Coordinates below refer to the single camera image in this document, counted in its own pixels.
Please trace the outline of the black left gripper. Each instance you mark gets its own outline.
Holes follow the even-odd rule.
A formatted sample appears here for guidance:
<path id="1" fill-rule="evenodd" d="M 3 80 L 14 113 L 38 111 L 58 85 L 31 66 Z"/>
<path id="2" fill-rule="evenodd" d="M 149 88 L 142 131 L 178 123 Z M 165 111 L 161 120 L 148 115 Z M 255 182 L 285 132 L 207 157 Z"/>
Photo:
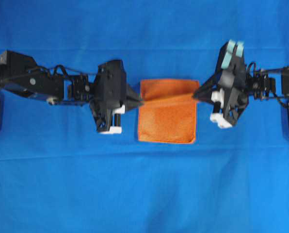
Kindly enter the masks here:
<path id="1" fill-rule="evenodd" d="M 144 104 L 137 93 L 125 80 L 95 80 L 90 109 L 100 134 L 121 134 L 120 117 Z"/>

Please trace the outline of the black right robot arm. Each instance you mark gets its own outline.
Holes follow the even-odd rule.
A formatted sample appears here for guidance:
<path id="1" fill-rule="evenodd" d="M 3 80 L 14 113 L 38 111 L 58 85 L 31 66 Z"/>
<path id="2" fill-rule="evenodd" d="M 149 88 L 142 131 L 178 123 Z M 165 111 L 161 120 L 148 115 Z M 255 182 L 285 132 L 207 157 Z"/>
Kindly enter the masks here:
<path id="1" fill-rule="evenodd" d="M 252 62 L 248 66 L 221 69 L 193 94 L 195 100 L 213 106 L 210 120 L 221 129 L 237 124 L 250 97 L 275 99 L 289 109 L 289 67 L 257 70 Z"/>

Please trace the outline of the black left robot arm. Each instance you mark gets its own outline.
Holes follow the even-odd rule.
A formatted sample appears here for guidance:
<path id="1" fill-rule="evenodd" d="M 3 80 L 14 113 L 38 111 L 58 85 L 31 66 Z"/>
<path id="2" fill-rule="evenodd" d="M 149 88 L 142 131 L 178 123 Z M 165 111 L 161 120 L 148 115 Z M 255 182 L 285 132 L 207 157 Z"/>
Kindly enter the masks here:
<path id="1" fill-rule="evenodd" d="M 0 55 L 0 90 L 52 106 L 88 104 L 99 134 L 121 134 L 121 115 L 144 103 L 128 84 L 120 59 L 98 65 L 92 82 L 88 73 L 68 71 L 63 65 L 39 66 L 31 56 L 6 50 Z"/>

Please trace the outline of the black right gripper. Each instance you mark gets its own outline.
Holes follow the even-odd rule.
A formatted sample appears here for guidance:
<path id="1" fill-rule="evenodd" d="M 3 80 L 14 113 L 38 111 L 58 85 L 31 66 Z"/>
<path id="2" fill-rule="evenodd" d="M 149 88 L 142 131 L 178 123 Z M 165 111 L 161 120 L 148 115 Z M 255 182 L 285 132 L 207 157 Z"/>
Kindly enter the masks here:
<path id="1" fill-rule="evenodd" d="M 235 126 L 247 107 L 248 95 L 234 86 L 231 72 L 214 73 L 193 94 L 193 99 L 214 105 L 210 121 L 221 129 Z"/>

